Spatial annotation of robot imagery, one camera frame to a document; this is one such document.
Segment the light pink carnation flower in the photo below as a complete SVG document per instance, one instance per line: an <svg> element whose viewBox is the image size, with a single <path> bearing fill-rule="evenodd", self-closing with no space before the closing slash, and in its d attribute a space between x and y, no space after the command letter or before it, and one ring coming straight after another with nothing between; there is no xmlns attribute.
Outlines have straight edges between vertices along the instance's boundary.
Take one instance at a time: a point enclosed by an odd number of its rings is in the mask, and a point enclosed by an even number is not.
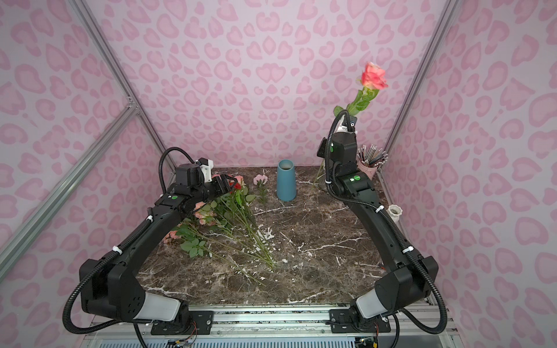
<svg viewBox="0 0 557 348"><path fill-rule="evenodd" d="M253 179L253 184L258 190L258 200L262 206L266 206L268 203L268 190L266 184L268 183L268 176L265 174L256 175Z"/></svg>

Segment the pink rose with stem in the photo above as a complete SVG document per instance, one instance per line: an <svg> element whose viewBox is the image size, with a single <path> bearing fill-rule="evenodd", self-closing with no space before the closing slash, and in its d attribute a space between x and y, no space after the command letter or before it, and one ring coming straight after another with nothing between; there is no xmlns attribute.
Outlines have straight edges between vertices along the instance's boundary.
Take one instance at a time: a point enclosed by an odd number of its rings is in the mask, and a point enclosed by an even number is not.
<svg viewBox="0 0 557 348"><path fill-rule="evenodd" d="M373 62L367 62L364 71L359 79L362 87L357 92L354 100L347 107L336 106L334 108L334 116L340 117L351 115L356 116L363 112L371 104L380 91L388 87L386 80L386 71Z"/></svg>

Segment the clear ribbed glass vase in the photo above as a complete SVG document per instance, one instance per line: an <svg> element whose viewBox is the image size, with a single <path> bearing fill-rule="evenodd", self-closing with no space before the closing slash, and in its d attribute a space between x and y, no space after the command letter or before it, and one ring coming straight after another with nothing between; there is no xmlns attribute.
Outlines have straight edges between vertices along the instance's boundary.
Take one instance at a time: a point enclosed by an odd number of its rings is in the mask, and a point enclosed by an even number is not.
<svg viewBox="0 0 557 348"><path fill-rule="evenodd" d="M325 160L321 161L319 169L317 171L316 177L314 178L313 184L320 191L327 192L326 184L326 171L325 171Z"/></svg>

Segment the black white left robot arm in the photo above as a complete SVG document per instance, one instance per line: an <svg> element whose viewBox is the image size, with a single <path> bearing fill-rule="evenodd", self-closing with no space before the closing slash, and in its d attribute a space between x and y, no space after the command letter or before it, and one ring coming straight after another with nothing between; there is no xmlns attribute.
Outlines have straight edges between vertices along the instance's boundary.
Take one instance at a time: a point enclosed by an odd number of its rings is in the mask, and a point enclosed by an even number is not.
<svg viewBox="0 0 557 348"><path fill-rule="evenodd" d="M162 194L147 217L122 242L79 269L80 281L62 310L62 325L72 334L90 334L119 323L151 323L153 334L192 334L197 326L186 301L147 292L136 276L159 243L201 203L231 193L239 181L212 175L206 158L188 159L175 181L160 180Z"/></svg>

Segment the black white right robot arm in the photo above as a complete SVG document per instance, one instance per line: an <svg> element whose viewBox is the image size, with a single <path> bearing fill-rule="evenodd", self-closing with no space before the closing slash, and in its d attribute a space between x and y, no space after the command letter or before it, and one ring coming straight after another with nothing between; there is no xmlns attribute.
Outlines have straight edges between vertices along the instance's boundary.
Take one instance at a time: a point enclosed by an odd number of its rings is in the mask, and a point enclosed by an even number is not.
<svg viewBox="0 0 557 348"><path fill-rule="evenodd" d="M448 313L435 286L439 265L409 242L380 203L372 180L358 168L355 123L347 110L337 113L317 155L324 160L326 190L332 198L345 203L362 223L385 269L374 288L352 300L348 309L332 310L332 330L377 334L389 326L389 319L402 313L427 334L444 332ZM406 308L429 296L435 298L440 312L436 326L422 323Z"/></svg>

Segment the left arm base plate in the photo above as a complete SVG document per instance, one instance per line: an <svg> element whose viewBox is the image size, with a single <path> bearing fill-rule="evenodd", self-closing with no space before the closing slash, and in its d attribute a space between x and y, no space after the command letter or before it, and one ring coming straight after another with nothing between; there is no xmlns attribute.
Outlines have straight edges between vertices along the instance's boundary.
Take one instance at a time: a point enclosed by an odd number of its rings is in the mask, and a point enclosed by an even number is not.
<svg viewBox="0 0 557 348"><path fill-rule="evenodd" d="M179 313L175 320L156 320L151 328L152 336L209 335L213 327L213 311L189 311Z"/></svg>

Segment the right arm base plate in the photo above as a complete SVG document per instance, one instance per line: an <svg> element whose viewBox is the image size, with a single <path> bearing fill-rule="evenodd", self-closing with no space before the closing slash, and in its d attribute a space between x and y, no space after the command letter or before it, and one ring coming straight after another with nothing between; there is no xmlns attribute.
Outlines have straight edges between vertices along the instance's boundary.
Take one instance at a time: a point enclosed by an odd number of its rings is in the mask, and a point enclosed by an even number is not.
<svg viewBox="0 0 557 348"><path fill-rule="evenodd" d="M381 318L365 319L352 307L329 310L325 322L334 334L382 334L390 333L391 326Z"/></svg>

